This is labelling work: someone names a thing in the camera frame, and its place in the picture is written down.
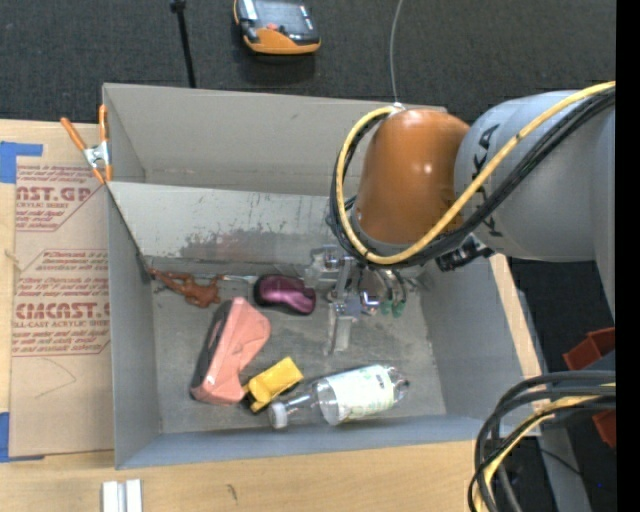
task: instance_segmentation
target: bottle cap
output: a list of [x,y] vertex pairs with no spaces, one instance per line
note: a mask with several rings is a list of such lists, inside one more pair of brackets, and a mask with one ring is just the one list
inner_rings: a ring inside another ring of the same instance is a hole
[[282,402],[271,402],[269,405],[269,421],[275,429],[284,428],[288,423],[287,410]]

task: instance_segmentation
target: bottle label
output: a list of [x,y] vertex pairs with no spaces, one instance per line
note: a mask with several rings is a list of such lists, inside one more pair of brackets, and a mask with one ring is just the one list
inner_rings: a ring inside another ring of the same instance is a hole
[[340,422],[393,407],[393,382],[381,365],[366,366],[326,378],[336,395]]

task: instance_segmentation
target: bin floor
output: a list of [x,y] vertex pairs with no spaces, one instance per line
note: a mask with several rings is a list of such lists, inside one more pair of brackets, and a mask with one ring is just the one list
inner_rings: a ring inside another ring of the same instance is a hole
[[[247,297],[243,282],[220,282],[220,297]],[[164,433],[233,430],[268,426],[264,410],[254,414],[241,404],[210,405],[193,400],[189,384],[205,342],[216,305],[201,309],[187,304],[161,284],[152,290],[158,395]],[[293,316],[259,308],[271,322],[271,336],[240,375],[241,384],[291,356],[304,374],[304,383],[355,366],[388,363],[410,380],[409,393],[386,414],[393,417],[445,414],[438,369],[422,313],[419,290],[409,294],[400,318],[391,314],[362,316],[351,329],[347,350],[327,355],[329,303],[321,293],[310,316]]]

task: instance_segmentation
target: black stand pole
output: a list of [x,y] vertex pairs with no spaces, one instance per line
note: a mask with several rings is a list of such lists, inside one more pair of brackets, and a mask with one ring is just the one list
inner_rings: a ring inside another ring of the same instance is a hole
[[182,39],[182,50],[184,51],[184,61],[187,64],[187,73],[189,74],[189,86],[196,88],[196,76],[193,72],[193,62],[191,61],[191,50],[189,48],[189,36],[187,35],[187,24],[184,21],[184,10],[187,7],[186,0],[171,0],[171,12],[178,16],[178,25],[180,27],[180,38]]

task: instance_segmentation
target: cable bundle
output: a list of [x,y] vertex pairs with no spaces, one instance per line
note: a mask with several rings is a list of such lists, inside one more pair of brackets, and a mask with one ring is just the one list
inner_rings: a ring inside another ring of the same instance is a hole
[[[545,389],[533,389],[540,386],[545,386]],[[508,413],[540,401],[547,403],[528,416],[507,437],[500,437],[500,423]],[[480,512],[484,510],[484,506],[490,512],[499,512],[490,490],[497,472],[512,509],[520,511],[502,461],[532,429],[558,413],[572,415],[615,408],[615,372],[556,372],[524,380],[512,387],[499,400],[493,414],[485,421],[478,434],[474,456],[475,474],[467,493],[470,510]],[[493,449],[486,453],[489,444]]]
[[[445,227],[449,225],[451,220],[462,210],[464,205],[469,202],[473,194],[480,189],[507,155],[509,155],[525,137],[529,136],[545,121],[574,104],[576,106],[567,112],[536,141],[500,186],[460,227],[443,233]],[[547,109],[507,141],[428,233],[409,248],[391,256],[381,256],[373,253],[358,238],[351,227],[347,214],[355,203],[356,197],[354,196],[345,200],[343,195],[343,183],[347,168],[357,144],[379,121],[397,112],[401,107],[394,105],[377,109],[356,123],[338,154],[330,190],[327,224],[343,249],[349,255],[356,258],[362,265],[369,265],[374,268],[403,268],[407,266],[424,265],[427,261],[459,247],[473,230],[502,204],[508,195],[513,192],[525,177],[528,176],[558,144],[589,119],[613,105],[615,105],[615,82],[608,82],[578,91]]]

